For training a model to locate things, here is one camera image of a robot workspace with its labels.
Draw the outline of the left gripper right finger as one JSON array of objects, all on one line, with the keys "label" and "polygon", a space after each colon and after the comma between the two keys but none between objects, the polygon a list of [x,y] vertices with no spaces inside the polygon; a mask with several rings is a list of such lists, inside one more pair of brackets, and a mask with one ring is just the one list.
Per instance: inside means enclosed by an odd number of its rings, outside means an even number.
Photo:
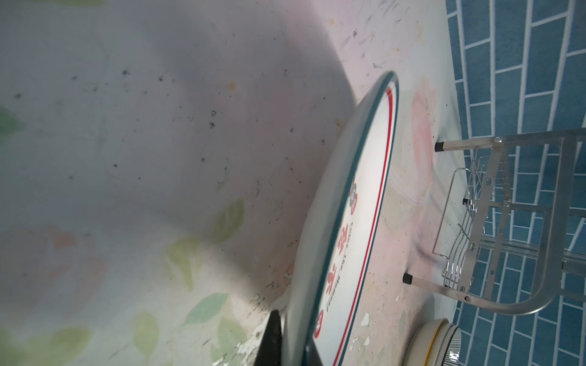
[{"label": "left gripper right finger", "polygon": [[305,345],[301,366],[322,366],[320,355],[313,340]]}]

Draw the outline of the green rimmed red text plate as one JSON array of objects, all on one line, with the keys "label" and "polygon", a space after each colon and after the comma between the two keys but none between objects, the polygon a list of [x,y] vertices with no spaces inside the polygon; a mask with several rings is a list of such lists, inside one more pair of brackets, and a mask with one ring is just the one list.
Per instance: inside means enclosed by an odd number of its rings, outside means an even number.
[{"label": "green rimmed red text plate", "polygon": [[301,365],[309,340],[323,365],[344,359],[384,201],[398,102],[398,76],[387,71],[337,140],[299,241],[285,314],[284,365]]}]

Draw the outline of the orange rimmed floral pattern plate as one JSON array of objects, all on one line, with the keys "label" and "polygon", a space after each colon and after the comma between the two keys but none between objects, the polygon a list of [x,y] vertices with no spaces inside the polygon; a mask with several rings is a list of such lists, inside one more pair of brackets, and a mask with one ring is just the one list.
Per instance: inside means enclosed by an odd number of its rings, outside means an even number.
[{"label": "orange rimmed floral pattern plate", "polygon": [[425,358],[424,366],[439,366],[443,364],[448,345],[453,336],[452,328],[452,323],[447,319],[442,319],[438,323]]}]

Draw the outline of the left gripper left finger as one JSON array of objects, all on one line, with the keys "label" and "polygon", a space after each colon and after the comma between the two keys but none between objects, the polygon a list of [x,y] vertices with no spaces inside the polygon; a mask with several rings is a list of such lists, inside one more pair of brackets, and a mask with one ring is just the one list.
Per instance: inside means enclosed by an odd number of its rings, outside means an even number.
[{"label": "left gripper left finger", "polygon": [[254,366],[282,365],[282,323],[278,310],[273,310],[265,328]]}]

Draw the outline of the white plate black striped rim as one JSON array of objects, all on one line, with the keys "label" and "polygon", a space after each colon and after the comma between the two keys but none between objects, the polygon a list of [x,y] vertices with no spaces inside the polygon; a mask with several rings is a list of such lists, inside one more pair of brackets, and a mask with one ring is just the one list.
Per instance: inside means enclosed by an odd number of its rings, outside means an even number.
[{"label": "white plate black striped rim", "polygon": [[440,345],[436,365],[458,366],[462,350],[462,331],[459,326],[447,323],[447,333]]}]

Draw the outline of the yellow rimmed polka dot plate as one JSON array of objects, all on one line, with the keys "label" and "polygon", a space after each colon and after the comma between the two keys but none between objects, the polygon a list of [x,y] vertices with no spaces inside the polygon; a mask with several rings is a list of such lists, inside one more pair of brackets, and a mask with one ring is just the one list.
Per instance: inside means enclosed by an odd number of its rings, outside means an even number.
[{"label": "yellow rimmed polka dot plate", "polygon": [[404,357],[404,366],[424,366],[427,364],[433,341],[446,319],[431,320],[424,323],[413,335]]}]

